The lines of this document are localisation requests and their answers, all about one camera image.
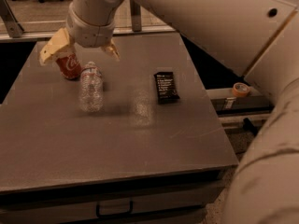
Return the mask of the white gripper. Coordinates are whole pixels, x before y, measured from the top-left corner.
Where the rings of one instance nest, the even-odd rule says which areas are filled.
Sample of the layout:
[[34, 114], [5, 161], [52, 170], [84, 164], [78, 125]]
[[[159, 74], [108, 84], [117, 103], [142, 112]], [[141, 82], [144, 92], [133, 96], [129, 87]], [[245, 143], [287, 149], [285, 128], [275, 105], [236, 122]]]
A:
[[112, 39], [115, 28], [114, 11], [96, 7], [86, 10], [87, 17], [78, 13], [75, 3], [68, 9], [66, 28], [59, 29], [39, 53], [42, 66], [75, 52], [74, 42], [83, 48], [98, 48], [116, 61], [120, 54]]

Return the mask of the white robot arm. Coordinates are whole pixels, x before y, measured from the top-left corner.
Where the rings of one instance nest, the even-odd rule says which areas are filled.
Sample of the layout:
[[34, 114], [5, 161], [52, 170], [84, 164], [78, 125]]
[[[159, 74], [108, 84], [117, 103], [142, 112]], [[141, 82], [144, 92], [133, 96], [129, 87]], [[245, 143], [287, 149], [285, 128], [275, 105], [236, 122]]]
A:
[[[123, 0], [73, 0], [47, 63], [109, 44]], [[134, 0], [241, 75], [275, 106], [235, 171], [222, 224], [299, 224], [299, 13], [279, 0]]]

